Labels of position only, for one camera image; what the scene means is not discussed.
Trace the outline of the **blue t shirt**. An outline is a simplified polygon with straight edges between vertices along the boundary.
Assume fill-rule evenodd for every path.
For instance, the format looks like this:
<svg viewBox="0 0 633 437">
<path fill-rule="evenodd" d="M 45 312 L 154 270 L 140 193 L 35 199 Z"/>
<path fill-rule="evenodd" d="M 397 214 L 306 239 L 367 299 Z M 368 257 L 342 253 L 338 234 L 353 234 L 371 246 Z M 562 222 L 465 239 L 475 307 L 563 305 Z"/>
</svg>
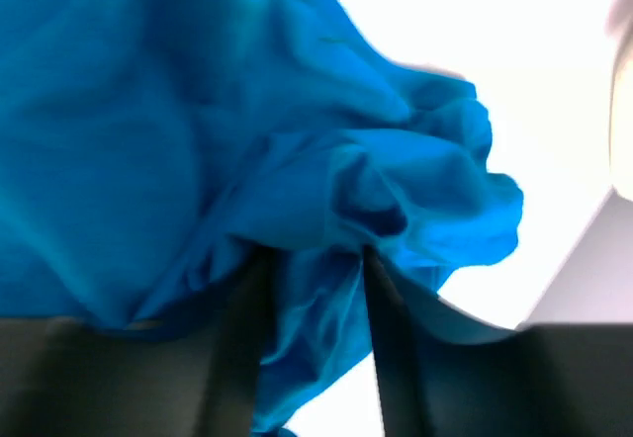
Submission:
<svg viewBox="0 0 633 437">
<path fill-rule="evenodd" d="M 282 436 L 370 352 L 365 246 L 430 291 L 516 248 L 492 142 L 473 84 L 336 0 L 1 0 L 1 313 L 180 335 L 276 248 L 252 432 Z"/>
</svg>

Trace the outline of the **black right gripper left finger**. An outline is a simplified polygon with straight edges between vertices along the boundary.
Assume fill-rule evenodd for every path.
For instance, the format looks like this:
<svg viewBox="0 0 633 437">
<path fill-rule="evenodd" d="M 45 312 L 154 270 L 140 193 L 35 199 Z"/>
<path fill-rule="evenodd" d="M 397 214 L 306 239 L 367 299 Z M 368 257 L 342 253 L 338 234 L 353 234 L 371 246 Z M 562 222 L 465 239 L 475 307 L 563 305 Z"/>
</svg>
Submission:
<svg viewBox="0 0 633 437">
<path fill-rule="evenodd" d="M 272 327 L 272 253 L 233 276 L 217 317 L 190 335 L 114 338 L 77 321 L 1 323 L 5 436 L 247 436 Z"/>
</svg>

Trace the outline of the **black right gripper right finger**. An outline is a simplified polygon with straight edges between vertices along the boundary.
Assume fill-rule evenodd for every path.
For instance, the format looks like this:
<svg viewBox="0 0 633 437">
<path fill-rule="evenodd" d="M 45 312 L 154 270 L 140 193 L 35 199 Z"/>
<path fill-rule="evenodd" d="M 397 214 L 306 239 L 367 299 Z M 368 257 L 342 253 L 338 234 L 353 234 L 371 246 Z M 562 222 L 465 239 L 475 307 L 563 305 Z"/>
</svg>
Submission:
<svg viewBox="0 0 633 437">
<path fill-rule="evenodd" d="M 482 322 L 373 248 L 363 276 L 389 436 L 628 436 L 632 328 Z"/>
</svg>

